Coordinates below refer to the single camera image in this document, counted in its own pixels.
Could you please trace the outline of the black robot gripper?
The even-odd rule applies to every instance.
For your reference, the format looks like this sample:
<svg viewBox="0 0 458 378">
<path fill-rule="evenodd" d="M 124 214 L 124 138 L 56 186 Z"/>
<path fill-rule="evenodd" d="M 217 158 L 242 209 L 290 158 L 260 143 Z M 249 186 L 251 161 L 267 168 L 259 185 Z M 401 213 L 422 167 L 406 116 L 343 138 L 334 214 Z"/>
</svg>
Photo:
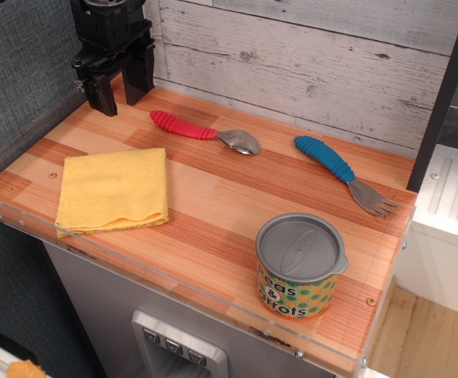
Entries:
<svg viewBox="0 0 458 378">
<path fill-rule="evenodd" d="M 77 80 L 92 109 L 117 115 L 110 76 L 122 72 L 128 105 L 153 89 L 152 22 L 144 1 L 71 1 L 70 9 L 81 50 L 72 59 Z"/>
</svg>

